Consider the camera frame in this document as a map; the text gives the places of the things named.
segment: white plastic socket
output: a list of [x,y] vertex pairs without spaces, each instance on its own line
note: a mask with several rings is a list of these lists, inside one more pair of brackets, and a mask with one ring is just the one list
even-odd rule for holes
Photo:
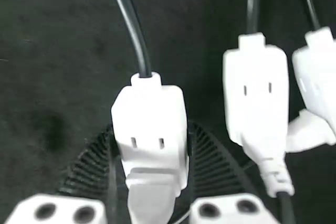
[[37,194],[21,201],[5,224],[107,224],[105,206],[92,199]]
[[336,137],[329,124],[323,118],[308,110],[289,123],[286,152],[302,152],[322,144],[334,145]]
[[112,106],[112,123],[129,188],[133,224],[168,223],[187,186],[187,117],[182,90],[158,73],[131,78]]
[[133,169],[155,169],[177,176],[179,191],[187,186],[187,117],[182,90],[161,85],[161,77],[131,78],[112,106],[115,139],[126,177]]
[[267,193],[294,194],[284,157],[289,77],[286,54],[265,45],[262,33],[239,36],[239,48],[223,56],[223,86],[229,137],[258,166]]
[[293,53],[297,83],[307,110],[325,120],[335,134],[336,43],[329,27],[307,33],[306,41],[307,46]]
[[279,224],[252,194],[198,198],[191,205],[190,224]]

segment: extension cord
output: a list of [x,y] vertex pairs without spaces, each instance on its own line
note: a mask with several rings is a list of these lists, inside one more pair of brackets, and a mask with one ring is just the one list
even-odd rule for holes
[[287,152],[336,143],[336,43],[329,27],[306,33],[307,46],[293,53],[306,110],[289,124]]
[[187,117],[182,90],[161,77],[131,78],[111,109],[115,139],[129,188],[133,224],[164,223],[187,186]]
[[289,81],[286,54],[266,45],[262,33],[240,35],[223,56],[226,125],[230,139],[259,167],[267,193],[294,187],[284,161]]

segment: black cable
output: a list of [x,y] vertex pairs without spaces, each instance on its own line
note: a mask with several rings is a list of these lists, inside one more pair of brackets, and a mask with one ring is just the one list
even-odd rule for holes
[[277,197],[280,201],[280,207],[281,207],[281,223],[295,224],[296,223],[295,215],[290,195],[285,191],[281,191],[277,193]]
[[258,32],[260,0],[247,0],[247,34],[255,34]]
[[138,58],[140,78],[152,77],[147,46],[131,0],[117,0]]
[[321,25],[320,25],[319,19],[317,18],[313,1],[312,0],[306,0],[306,2],[307,2],[307,8],[308,8],[308,12],[309,12],[309,16],[310,16],[312,26],[313,26],[314,30],[318,30],[318,29],[321,28]]

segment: white cord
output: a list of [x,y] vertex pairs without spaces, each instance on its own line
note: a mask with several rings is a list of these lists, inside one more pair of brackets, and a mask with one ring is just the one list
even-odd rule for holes
[[188,218],[189,215],[190,215],[190,209],[180,219],[178,219],[173,224],[181,224],[186,218]]

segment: dark carpet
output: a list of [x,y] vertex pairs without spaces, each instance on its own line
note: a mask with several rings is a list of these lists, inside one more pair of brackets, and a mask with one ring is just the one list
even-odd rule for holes
[[[314,0],[336,33],[334,0]],[[133,0],[153,69],[179,85],[188,118],[227,136],[222,54],[245,32],[246,0]],[[137,63],[115,0],[0,0],[0,221],[18,201],[53,191],[60,173],[111,121]],[[303,108],[291,54],[310,29],[301,0],[261,0],[260,30],[289,59],[290,119]],[[334,223],[336,148],[290,154],[298,223]],[[248,171],[266,204],[257,168]]]

